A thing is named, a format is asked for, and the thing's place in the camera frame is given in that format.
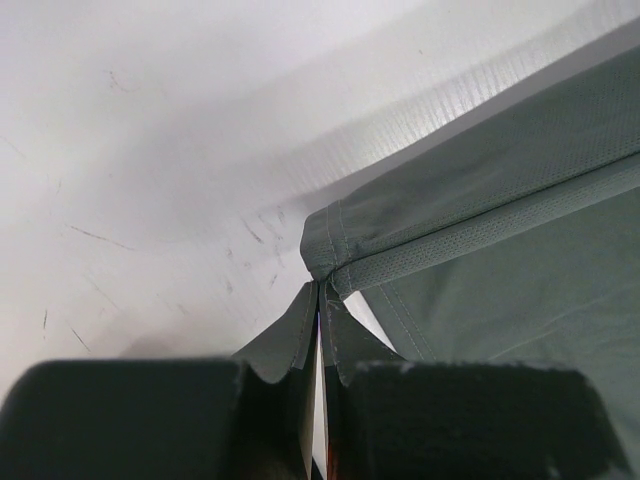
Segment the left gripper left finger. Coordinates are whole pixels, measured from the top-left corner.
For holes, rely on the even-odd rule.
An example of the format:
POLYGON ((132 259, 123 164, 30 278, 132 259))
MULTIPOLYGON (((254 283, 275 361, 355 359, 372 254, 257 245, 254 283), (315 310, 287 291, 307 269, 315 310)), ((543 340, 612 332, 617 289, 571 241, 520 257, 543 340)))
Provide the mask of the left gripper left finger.
POLYGON ((318 290, 303 285, 285 313, 233 355, 245 367, 231 479, 310 479, 318 290))

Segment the dark grey t shirt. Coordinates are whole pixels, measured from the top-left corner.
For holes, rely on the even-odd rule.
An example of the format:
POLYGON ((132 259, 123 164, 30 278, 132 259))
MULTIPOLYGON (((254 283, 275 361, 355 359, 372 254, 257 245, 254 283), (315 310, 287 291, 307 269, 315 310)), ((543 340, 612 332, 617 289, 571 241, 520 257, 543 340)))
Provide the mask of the dark grey t shirt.
POLYGON ((301 254, 396 349, 534 361, 639 402, 639 53, 496 114, 310 216, 301 254))

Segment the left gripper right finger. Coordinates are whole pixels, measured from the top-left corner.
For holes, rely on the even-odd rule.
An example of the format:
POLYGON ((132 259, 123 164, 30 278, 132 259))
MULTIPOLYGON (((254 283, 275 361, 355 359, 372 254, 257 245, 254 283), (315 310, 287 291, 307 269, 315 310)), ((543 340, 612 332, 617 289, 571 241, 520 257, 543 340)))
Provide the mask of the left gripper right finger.
POLYGON ((327 477, 362 479, 362 427, 350 384, 360 363, 401 361, 356 320, 328 282, 319 284, 319 327, 325 388, 327 477))

